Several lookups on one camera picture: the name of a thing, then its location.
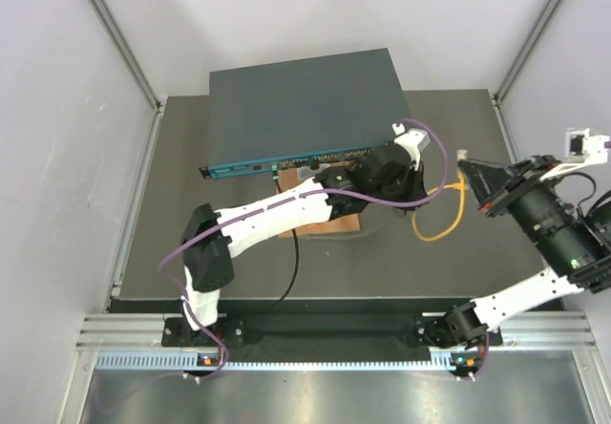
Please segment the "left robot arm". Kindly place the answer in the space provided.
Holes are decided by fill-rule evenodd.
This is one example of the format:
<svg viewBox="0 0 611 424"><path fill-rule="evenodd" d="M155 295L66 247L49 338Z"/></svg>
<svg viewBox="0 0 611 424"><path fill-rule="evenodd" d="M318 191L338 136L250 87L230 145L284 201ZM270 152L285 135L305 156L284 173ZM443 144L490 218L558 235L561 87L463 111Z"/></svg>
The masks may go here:
<svg viewBox="0 0 611 424"><path fill-rule="evenodd" d="M374 202L413 210L426 195L419 148L395 140L272 197L220 210L199 206L181 238L183 332L200 345L214 338L220 290L234 278L234 258L250 247L304 225L360 214Z"/></svg>

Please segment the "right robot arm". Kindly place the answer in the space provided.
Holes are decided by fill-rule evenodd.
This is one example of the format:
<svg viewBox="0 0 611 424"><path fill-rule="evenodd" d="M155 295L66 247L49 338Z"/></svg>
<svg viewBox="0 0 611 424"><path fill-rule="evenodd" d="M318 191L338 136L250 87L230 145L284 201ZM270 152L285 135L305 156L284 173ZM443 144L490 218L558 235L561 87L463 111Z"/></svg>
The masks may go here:
<svg viewBox="0 0 611 424"><path fill-rule="evenodd" d="M479 211L509 216L533 246L540 270L491 294L451 307L417 331L428 345L447 349L483 343L506 320L557 298L610 287L610 195L589 210L562 200L557 186L577 165L550 155L510 165L478 159L458 163Z"/></svg>

